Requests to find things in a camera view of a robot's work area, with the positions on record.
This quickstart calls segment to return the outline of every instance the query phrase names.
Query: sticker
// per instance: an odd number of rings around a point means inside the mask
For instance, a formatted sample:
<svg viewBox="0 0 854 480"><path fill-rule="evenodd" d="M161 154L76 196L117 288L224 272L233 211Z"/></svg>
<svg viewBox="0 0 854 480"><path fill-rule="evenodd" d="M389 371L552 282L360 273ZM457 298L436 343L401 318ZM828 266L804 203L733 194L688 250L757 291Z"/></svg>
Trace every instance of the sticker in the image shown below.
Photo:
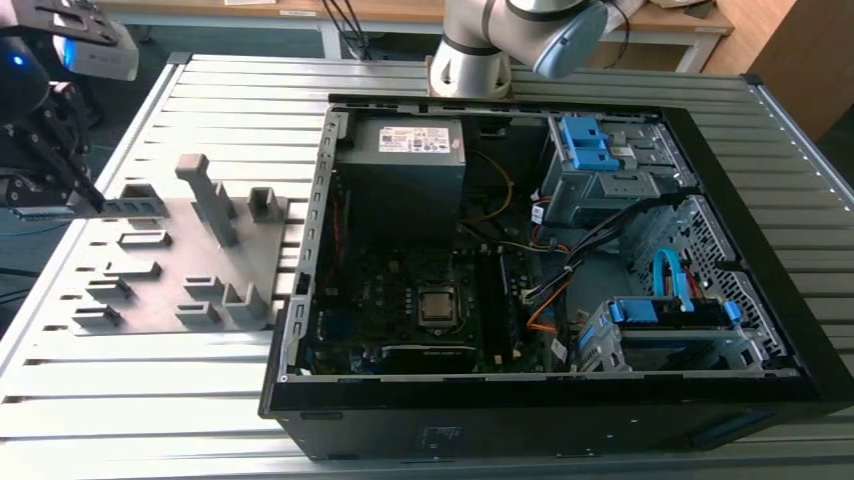
<svg viewBox="0 0 854 480"><path fill-rule="evenodd" d="M316 17L317 12L306 12L302 10L278 10L278 15L286 17Z"/></svg>
<svg viewBox="0 0 854 480"><path fill-rule="evenodd" d="M693 29L697 33L725 33L725 28L720 27L696 27Z"/></svg>
<svg viewBox="0 0 854 480"><path fill-rule="evenodd" d="M531 207L531 221L537 224L541 225L543 224L543 215L545 213L545 209L543 207L540 207L539 205L533 205Z"/></svg>
<svg viewBox="0 0 854 480"><path fill-rule="evenodd" d="M611 147L611 155L615 157L632 157L635 156L635 151L631 147Z"/></svg>
<svg viewBox="0 0 854 480"><path fill-rule="evenodd" d="M430 452L452 450L460 443L462 427L421 427L417 432L417 447Z"/></svg>
<svg viewBox="0 0 854 480"><path fill-rule="evenodd" d="M560 359L560 361L565 363L565 354L567 354L565 347L557 341L556 338L551 341L551 352Z"/></svg>
<svg viewBox="0 0 854 480"><path fill-rule="evenodd" d="M382 127L378 131L378 151L397 153L449 153L449 129Z"/></svg>

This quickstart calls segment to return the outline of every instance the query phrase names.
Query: aluminum profile table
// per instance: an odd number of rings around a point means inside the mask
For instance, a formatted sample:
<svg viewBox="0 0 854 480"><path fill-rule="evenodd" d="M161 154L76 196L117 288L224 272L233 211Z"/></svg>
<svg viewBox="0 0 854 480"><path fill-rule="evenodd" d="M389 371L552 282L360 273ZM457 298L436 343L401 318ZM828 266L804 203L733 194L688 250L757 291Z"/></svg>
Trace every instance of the aluminum profile table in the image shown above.
<svg viewBox="0 0 854 480"><path fill-rule="evenodd" d="M172 167L204 152L228 192L269 185L292 200L278 258L290 291L314 148L330 92L422 95L418 63L184 56L158 77L98 187L125 178L182 195ZM761 86L731 76L515 72L523 100L689 109L841 358L854 367L851 191ZM312 463L256 415L269 332L76 337L51 314L86 223L59 242L0 344L0 465L7 478L482 477L632 472L631 478L849 477L854 409L771 428L711 452L441 463Z"/></svg>

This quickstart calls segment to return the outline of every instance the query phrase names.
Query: white label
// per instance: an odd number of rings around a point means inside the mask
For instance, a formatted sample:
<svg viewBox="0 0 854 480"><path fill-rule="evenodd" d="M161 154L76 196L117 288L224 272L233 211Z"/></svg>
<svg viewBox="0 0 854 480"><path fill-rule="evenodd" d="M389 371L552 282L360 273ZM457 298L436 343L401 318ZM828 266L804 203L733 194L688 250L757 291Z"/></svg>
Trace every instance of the white label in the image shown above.
<svg viewBox="0 0 854 480"><path fill-rule="evenodd" d="M543 223L543 214L545 213L545 209L543 207L540 207L539 205L533 205L531 207L531 221L537 224L541 225Z"/></svg>
<svg viewBox="0 0 854 480"><path fill-rule="evenodd" d="M551 340L551 352L560 359L560 361L565 363L565 347L556 338Z"/></svg>
<svg viewBox="0 0 854 480"><path fill-rule="evenodd" d="M306 12L302 10L278 10L278 15L286 17L316 17L317 12Z"/></svg>
<svg viewBox="0 0 854 480"><path fill-rule="evenodd" d="M611 147L611 155L615 157L632 157L635 156L635 152L631 147Z"/></svg>
<svg viewBox="0 0 854 480"><path fill-rule="evenodd" d="M266 5L276 3L276 0L225 0L225 5Z"/></svg>
<svg viewBox="0 0 854 480"><path fill-rule="evenodd" d="M696 27L693 29L696 33L725 33L725 28L720 27Z"/></svg>
<svg viewBox="0 0 854 480"><path fill-rule="evenodd" d="M449 153L450 132L446 128L382 127L378 151L405 153Z"/></svg>

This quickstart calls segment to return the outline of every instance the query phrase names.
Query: power supply label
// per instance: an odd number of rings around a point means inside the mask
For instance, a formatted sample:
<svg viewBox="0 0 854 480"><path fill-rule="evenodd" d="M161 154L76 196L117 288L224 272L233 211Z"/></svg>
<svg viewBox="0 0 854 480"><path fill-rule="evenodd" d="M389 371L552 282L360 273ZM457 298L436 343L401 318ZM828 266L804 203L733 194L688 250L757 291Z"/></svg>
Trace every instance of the power supply label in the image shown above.
<svg viewBox="0 0 854 480"><path fill-rule="evenodd" d="M446 128L382 127L378 151L394 153L449 153L450 131Z"/></svg>

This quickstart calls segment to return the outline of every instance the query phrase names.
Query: wire bundle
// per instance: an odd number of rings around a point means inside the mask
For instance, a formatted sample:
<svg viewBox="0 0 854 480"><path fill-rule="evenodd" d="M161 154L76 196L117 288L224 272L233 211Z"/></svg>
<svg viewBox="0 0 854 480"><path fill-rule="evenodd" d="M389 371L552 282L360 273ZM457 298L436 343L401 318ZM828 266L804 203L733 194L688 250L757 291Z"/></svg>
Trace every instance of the wire bundle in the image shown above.
<svg viewBox="0 0 854 480"><path fill-rule="evenodd" d="M599 246L613 240L628 221L636 214L648 210L649 208L663 205L672 205L679 203L685 197L684 193L665 193L657 198L647 198L628 205L611 215L599 225L592 227L584 234L581 239L575 244L575 247L569 251L565 258L563 270L551 277L543 284L535 287L525 295L527 299L535 298L543 294L545 290L565 282L569 278L572 271L577 268L583 261L584 255L591 253Z"/></svg>
<svg viewBox="0 0 854 480"><path fill-rule="evenodd" d="M344 5L346 6L349 17L346 17L346 14L344 13L344 10L338 6L336 0L322 0L322 8L325 9L325 13L329 16L329 20L332 20L332 24L334 25L334 30L337 30L337 33L344 39L344 43L346 43L346 48L349 49L349 53L352 53L352 56L356 57L358 60L373 60L373 58L370 57L370 51L368 49L368 37L364 34L364 31L361 31L361 24L358 23L358 17L356 16L356 12L352 9L349 0L344 0ZM341 20L346 24L346 27L349 28L349 32L352 32L352 34L356 37L354 38L356 44L357 44L356 46L353 46L350 39L346 35L346 31L344 31L344 28L341 27L337 21L337 18L332 14L332 8L334 8L334 10L337 11L337 15L340 16Z"/></svg>

